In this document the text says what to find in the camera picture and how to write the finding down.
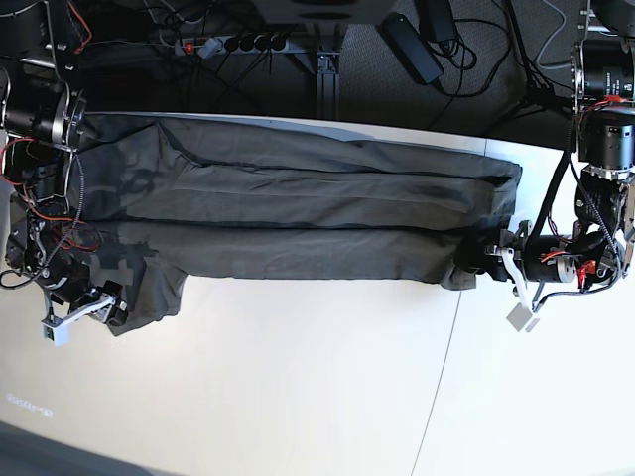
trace cloth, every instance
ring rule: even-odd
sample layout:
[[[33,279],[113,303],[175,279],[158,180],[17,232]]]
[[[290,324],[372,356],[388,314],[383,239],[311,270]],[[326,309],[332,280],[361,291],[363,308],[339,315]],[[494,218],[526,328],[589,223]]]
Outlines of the cloth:
[[[195,119],[91,116],[83,219],[93,280],[125,286],[115,335],[179,312],[186,276],[475,286],[466,235],[506,228],[517,165],[471,154]],[[71,184],[77,185],[77,168]]]

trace fabric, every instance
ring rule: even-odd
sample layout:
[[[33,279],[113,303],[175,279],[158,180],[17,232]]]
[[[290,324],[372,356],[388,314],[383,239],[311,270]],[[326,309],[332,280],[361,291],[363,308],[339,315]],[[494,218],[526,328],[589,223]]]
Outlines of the fabric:
[[[125,285],[116,335],[179,312],[186,276],[475,286],[454,254],[506,228],[520,167],[470,154],[194,119],[91,116],[94,281]],[[77,184],[73,169],[71,183]]]

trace table surface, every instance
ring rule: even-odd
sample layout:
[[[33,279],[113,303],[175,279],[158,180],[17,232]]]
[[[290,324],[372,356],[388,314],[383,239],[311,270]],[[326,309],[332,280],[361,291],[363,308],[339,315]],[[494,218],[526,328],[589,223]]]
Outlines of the table surface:
[[[512,227],[535,218],[561,154],[378,126],[186,116],[518,163]],[[554,207],[563,229],[574,190],[569,174]],[[118,338],[86,319],[61,348],[40,337],[39,288],[0,292],[0,421],[179,475],[632,474],[632,286],[553,299],[527,334],[505,319],[512,286],[487,277],[463,293],[189,278],[178,316]]]

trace white table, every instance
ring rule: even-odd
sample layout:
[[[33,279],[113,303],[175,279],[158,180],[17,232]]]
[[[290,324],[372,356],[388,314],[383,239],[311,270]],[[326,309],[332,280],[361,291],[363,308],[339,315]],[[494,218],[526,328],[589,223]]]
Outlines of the white table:
[[[561,154],[367,125],[205,118],[516,162],[513,226],[535,218]],[[573,197],[568,175],[555,205],[562,228]],[[189,278],[179,316],[119,338],[87,319],[61,348],[40,337],[38,288],[0,292],[0,421],[176,474],[626,475],[635,471],[629,282],[555,298],[519,334],[505,320],[511,285],[487,277],[465,293]]]

